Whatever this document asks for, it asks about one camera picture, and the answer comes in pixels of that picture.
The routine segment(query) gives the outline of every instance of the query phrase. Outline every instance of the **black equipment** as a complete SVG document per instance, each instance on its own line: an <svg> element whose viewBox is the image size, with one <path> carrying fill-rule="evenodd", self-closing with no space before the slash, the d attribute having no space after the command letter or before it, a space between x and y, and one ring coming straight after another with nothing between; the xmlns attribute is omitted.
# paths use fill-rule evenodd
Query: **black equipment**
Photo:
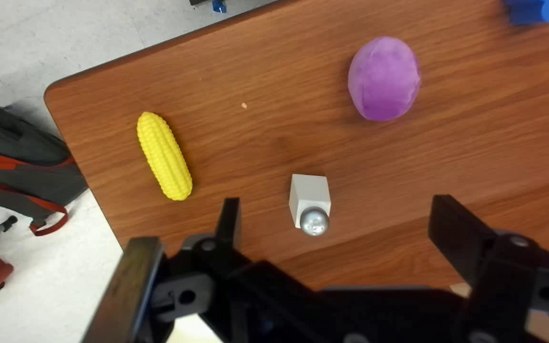
<svg viewBox="0 0 549 343"><path fill-rule="evenodd" d="M518 343L529 309L549 313L549 252L495 233L451 197L434 197L428 237L472 287L312 292L234 250L240 205L228 199L215 235L165 258L158 239L133 239L83 342L160 343L175 319L200 315L234 343Z"/></svg>

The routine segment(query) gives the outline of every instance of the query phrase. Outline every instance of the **blue object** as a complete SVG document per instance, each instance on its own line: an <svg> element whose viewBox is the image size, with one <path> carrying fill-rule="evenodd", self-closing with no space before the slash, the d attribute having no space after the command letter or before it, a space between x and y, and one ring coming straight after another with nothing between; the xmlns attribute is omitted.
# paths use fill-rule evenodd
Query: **blue object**
<svg viewBox="0 0 549 343"><path fill-rule="evenodd" d="M549 0L503 0L508 8L510 24L537 25L549 24Z"/></svg>
<svg viewBox="0 0 549 343"><path fill-rule="evenodd" d="M213 12L217 12L217 14L226 12L224 0L211 0L211 5L213 5Z"/></svg>

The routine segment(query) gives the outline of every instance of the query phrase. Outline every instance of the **purple plush ball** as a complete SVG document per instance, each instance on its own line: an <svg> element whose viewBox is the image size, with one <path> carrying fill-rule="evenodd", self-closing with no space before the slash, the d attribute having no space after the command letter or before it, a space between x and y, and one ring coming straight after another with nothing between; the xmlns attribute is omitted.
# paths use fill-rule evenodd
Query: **purple plush ball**
<svg viewBox="0 0 549 343"><path fill-rule="evenodd" d="M352 58L348 92L366 121L400 119L411 107L419 85L417 60L398 39L375 39Z"/></svg>

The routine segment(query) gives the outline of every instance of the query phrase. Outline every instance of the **white floor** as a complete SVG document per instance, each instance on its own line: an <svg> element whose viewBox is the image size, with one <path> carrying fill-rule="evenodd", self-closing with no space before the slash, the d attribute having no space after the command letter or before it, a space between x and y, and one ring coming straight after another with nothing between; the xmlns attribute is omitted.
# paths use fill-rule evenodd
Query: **white floor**
<svg viewBox="0 0 549 343"><path fill-rule="evenodd" d="M0 0L0 106L55 132L41 100L53 81L268 3L228 0L219 16L188 0ZM91 193L70 210L51 237L34 239L22 222L0 239L15 267L0 292L0 343L81 340L122 250Z"/></svg>

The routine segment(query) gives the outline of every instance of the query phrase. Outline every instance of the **yellow corn toy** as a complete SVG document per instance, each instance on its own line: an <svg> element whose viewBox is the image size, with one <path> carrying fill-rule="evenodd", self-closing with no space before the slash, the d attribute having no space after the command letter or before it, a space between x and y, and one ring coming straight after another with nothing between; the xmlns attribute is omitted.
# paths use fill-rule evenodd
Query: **yellow corn toy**
<svg viewBox="0 0 549 343"><path fill-rule="evenodd" d="M184 201L192 195L192 176L186 170L173 132L154 113L142 113L137 123L141 151L162 193L169 201Z"/></svg>

